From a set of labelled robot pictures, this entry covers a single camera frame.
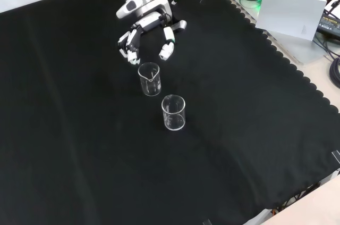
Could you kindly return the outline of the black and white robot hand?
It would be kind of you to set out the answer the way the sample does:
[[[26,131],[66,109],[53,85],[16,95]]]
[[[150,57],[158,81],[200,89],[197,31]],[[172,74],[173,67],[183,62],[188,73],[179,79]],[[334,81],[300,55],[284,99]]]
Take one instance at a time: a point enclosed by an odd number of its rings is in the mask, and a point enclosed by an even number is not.
[[[165,44],[159,52],[159,57],[166,61],[173,54],[175,36],[172,27],[168,23],[171,19],[169,14],[151,12],[132,25],[131,30],[121,36],[117,42],[120,54],[132,65],[140,64],[139,50],[142,34],[162,26],[165,37]]]

